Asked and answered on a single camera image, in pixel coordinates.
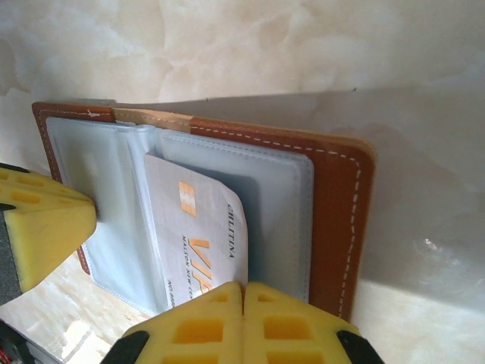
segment white marble background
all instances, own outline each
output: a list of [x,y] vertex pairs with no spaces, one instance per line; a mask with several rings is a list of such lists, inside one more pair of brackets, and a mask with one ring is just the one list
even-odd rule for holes
[[[354,323],[386,362],[485,362],[484,19],[483,0],[0,0],[0,161],[47,172],[38,100],[365,137]],[[75,257],[0,317],[68,363],[144,319]]]

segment white stitching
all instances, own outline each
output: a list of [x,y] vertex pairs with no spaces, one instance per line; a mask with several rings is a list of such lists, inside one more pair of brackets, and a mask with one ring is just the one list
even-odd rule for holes
[[[205,130],[205,131],[213,131],[212,129],[208,129],[205,127],[190,127],[191,129],[200,129],[200,130]],[[247,139],[252,139],[256,142],[263,142],[265,144],[273,144],[275,146],[281,146],[280,143],[271,141],[271,140],[261,140],[260,138],[254,138],[249,135],[242,135],[242,134],[236,134],[238,137],[245,137]],[[290,144],[283,144],[285,148],[294,148],[294,149],[303,149],[301,146],[291,146]],[[350,245],[349,245],[349,250],[347,251],[347,263],[346,263],[346,270],[343,274],[343,279],[342,279],[342,292],[340,294],[340,299],[339,299],[339,317],[342,316],[342,310],[343,310],[343,302],[346,296],[346,282],[347,282],[347,277],[348,277],[348,272],[350,269],[350,262],[352,261],[352,251],[354,249],[354,244],[355,244],[355,215],[357,211],[357,201],[358,201],[358,186],[360,184],[360,176],[361,176],[361,165],[360,163],[353,157],[349,157],[345,154],[340,154],[338,152],[334,152],[333,150],[325,150],[325,149],[314,149],[314,148],[308,148],[305,147],[305,150],[307,151],[315,151],[319,153],[328,153],[330,155],[338,155],[340,158],[348,159],[349,161],[353,162],[355,166],[357,167],[357,172],[355,174],[355,187],[354,187],[354,196],[352,197],[352,214],[350,217],[350,231],[352,233],[352,238],[350,240]]]

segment brown leather wallet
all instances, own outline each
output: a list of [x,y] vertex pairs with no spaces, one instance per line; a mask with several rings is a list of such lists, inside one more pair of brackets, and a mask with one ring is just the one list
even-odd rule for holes
[[[348,320],[374,179],[375,154],[364,140],[141,108],[33,104],[52,177],[61,182],[45,121],[48,117],[129,121],[195,135],[302,153],[314,164],[310,304]],[[83,270],[89,274],[83,249]]]

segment credit card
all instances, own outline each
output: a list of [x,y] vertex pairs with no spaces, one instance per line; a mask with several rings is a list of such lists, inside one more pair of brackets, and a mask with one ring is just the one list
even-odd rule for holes
[[228,281],[247,284],[248,233],[239,197],[221,182],[145,155],[169,307]]

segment yellow foam pad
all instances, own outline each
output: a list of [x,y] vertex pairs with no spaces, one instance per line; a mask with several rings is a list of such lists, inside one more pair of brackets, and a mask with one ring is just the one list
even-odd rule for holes
[[124,338],[149,333],[135,363],[350,364],[336,334],[358,334],[354,325],[264,284],[249,283],[241,296],[238,283],[226,283],[134,326]]
[[0,168],[0,203],[22,292],[32,289],[94,232],[92,200],[41,174]]
[[336,333],[358,329],[260,283],[244,299],[245,364],[351,364]]
[[132,327],[147,331],[136,364],[238,364],[243,350],[242,294],[230,282]]

